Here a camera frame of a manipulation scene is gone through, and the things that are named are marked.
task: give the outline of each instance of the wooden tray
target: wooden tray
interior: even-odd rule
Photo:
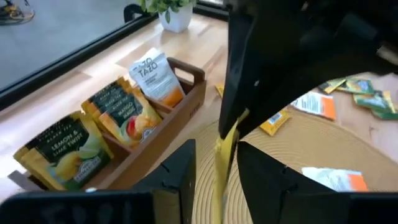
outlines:
[[[129,189],[148,173],[153,163],[167,149],[173,139],[179,134],[190,118],[197,112],[205,99],[205,72],[197,67],[168,58],[170,66],[175,72],[182,70],[193,75],[193,82],[178,77],[186,93],[185,98],[174,108],[146,97],[149,103],[163,117],[163,121],[154,131],[134,149],[122,145],[112,136],[103,136],[113,151],[114,159],[93,177],[84,189]],[[45,187],[28,172],[21,174],[14,171],[8,176],[22,189],[45,190]]]

